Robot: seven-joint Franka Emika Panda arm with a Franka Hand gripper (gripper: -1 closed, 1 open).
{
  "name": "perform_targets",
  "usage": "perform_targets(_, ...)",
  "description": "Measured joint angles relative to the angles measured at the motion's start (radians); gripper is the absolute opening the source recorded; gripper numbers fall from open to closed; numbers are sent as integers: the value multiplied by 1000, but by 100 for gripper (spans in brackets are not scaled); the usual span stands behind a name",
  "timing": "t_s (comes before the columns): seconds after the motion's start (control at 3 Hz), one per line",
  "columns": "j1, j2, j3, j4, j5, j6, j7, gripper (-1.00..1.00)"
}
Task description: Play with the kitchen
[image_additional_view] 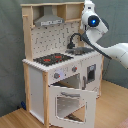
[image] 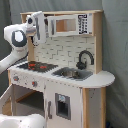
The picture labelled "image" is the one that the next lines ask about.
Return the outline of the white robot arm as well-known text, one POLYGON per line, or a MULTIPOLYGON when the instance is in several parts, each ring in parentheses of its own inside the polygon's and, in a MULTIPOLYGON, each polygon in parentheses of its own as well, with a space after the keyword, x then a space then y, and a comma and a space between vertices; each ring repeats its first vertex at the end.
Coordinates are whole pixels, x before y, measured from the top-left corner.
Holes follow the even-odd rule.
POLYGON ((34 45, 46 42, 44 19, 43 12, 38 11, 28 15, 25 23, 9 25, 4 28, 4 39, 10 44, 12 51, 0 61, 0 74, 28 55, 28 37, 32 38, 34 45))

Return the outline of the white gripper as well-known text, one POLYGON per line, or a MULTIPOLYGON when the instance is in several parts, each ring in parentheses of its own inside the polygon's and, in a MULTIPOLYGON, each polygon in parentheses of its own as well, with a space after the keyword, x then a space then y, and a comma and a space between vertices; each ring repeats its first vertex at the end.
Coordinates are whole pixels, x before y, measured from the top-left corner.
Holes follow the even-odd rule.
POLYGON ((45 16, 42 11, 35 12, 26 17, 26 34, 31 38, 35 46, 46 42, 44 20, 45 16))

